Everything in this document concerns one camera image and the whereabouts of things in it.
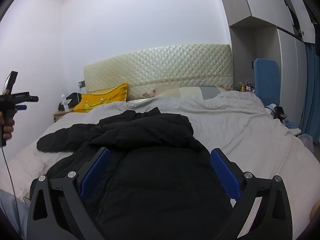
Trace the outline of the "person's left hand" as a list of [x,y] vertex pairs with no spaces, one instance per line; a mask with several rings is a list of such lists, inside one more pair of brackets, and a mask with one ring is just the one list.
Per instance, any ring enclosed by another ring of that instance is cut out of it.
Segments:
[[10,140],[12,138],[12,133],[14,131],[14,124],[15,124],[14,119],[10,118],[8,119],[8,122],[6,122],[5,119],[3,118],[3,113],[0,112],[0,123],[4,129],[4,132],[2,135],[3,139]]

